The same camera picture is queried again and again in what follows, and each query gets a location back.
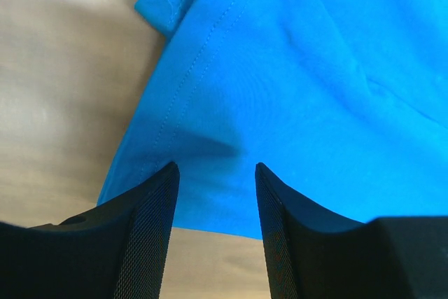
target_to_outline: blue fabric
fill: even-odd
[[[448,0],[139,0],[167,45],[99,197],[170,160],[174,225],[261,238],[254,171],[359,221],[448,214]]]

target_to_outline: beige surface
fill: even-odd
[[[0,0],[0,219],[95,205],[162,39],[135,0]],[[259,241],[174,229],[162,298],[268,298]]]

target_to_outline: blue cloth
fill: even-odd
[[[254,171],[359,221],[448,214],[448,0],[138,0],[166,37],[99,197],[170,160],[174,225],[261,238]]]

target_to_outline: wooden surface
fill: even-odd
[[[95,205],[160,55],[135,0],[0,0],[0,219]],[[260,241],[174,229],[161,298],[268,298]]]

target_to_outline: wooden table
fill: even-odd
[[[160,56],[135,0],[0,0],[0,219],[95,206]],[[261,241],[174,229],[161,298],[268,298]]]

